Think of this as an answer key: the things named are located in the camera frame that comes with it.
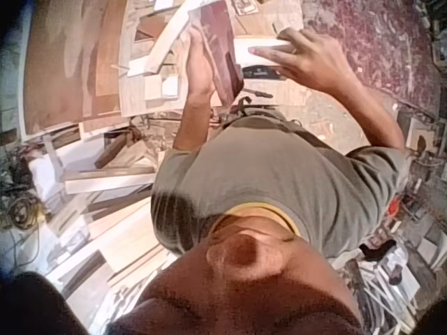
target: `man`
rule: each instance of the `man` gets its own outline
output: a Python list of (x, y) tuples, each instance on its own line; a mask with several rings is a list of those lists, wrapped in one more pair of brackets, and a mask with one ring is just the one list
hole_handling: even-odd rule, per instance
[(325, 258), (358, 247), (394, 196), (404, 140), (336, 40), (286, 29), (295, 47), (252, 53), (337, 99), (370, 147), (346, 156), (282, 116), (246, 109), (207, 142), (212, 69), (191, 31), (189, 95), (153, 188), (159, 241), (182, 255), (111, 334), (361, 334), (351, 293)]

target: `hand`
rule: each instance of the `hand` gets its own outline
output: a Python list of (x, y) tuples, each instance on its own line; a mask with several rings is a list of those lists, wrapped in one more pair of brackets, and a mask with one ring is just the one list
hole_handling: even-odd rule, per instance
[(290, 48), (284, 51), (284, 47), (254, 47), (250, 52), (279, 64), (277, 70), (283, 76), (328, 94), (336, 94), (346, 83), (358, 81), (334, 38), (292, 28), (284, 29), (278, 38), (290, 41), (294, 52)]
[(210, 99), (214, 93), (213, 71), (207, 59), (201, 32), (192, 27), (189, 31), (191, 44), (189, 46), (186, 74), (188, 76), (188, 95), (195, 99)]

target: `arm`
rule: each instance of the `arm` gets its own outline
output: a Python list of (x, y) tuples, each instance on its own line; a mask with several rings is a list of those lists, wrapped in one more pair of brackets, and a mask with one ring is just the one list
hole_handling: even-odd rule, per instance
[(278, 37), (289, 40), (294, 52), (274, 47), (255, 47), (251, 52), (279, 64), (278, 72), (298, 84), (337, 99), (358, 122), (371, 145), (404, 150), (399, 125), (356, 77), (334, 38), (292, 28), (283, 30)]
[(202, 36), (197, 29), (192, 28), (190, 37), (186, 63), (188, 96), (173, 144), (174, 149), (182, 151), (192, 151), (207, 141), (211, 95), (214, 93), (212, 68), (205, 57)]

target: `gray t-shirt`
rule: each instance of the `gray t-shirt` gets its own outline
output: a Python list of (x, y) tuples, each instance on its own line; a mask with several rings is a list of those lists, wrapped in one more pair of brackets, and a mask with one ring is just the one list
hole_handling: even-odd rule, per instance
[(264, 202), (285, 212), (325, 257), (336, 257), (374, 231), (405, 167), (396, 149), (343, 156), (293, 122), (243, 117), (197, 150), (167, 153), (152, 220), (161, 244), (182, 254), (229, 209)]

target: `t-shirt sleeve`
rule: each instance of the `t-shirt sleeve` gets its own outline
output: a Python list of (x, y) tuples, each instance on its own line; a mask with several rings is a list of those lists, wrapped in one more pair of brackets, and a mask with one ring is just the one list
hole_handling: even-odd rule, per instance
[(198, 151), (169, 150), (157, 172), (152, 189), (151, 215), (154, 231), (160, 243), (174, 254), (182, 254), (179, 249), (179, 227), (175, 225), (181, 210), (187, 208), (182, 204), (182, 195), (176, 191), (185, 174), (193, 164)]
[(362, 147), (346, 157), (383, 214), (408, 175), (406, 155), (393, 148)]

